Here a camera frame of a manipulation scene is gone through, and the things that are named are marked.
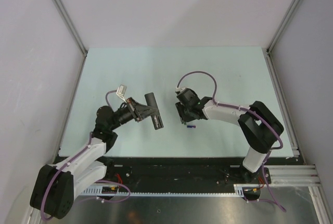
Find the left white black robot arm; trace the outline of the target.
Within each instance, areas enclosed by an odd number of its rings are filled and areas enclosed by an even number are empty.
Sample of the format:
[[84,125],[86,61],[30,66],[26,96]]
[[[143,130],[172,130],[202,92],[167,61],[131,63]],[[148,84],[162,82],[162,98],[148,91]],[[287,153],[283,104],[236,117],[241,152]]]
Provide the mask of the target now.
[[110,105],[100,107],[87,143],[76,154],[57,164],[46,164],[39,170],[30,206],[40,211],[43,221],[62,219],[90,185],[99,180],[110,182],[114,178],[114,168],[98,159],[114,146],[118,137],[115,129],[131,120],[140,122],[148,117],[155,129],[163,128],[154,93],[145,94],[145,100],[146,104],[141,104],[127,98],[117,110]]

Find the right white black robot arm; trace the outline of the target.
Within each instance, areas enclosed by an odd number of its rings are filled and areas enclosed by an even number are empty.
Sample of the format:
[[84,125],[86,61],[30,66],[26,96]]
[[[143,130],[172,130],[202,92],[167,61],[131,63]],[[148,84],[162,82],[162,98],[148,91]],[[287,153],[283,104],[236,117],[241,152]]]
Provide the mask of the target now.
[[284,127],[260,101],[246,107],[218,103],[212,97],[200,99],[187,87],[178,88],[176,97],[178,102],[175,106],[182,124],[195,120],[217,120],[240,127],[249,150],[235,177],[246,183],[252,183],[258,178],[260,167],[273,151],[275,142],[280,143],[279,148],[283,147],[280,136]]

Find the black remote control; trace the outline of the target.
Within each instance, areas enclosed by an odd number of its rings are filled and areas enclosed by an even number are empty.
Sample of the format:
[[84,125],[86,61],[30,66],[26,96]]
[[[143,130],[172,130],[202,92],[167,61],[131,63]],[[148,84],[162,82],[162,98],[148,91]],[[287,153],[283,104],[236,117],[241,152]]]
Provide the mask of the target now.
[[145,100],[147,105],[153,109],[153,113],[150,116],[155,130],[162,129],[164,126],[154,93],[145,94]]

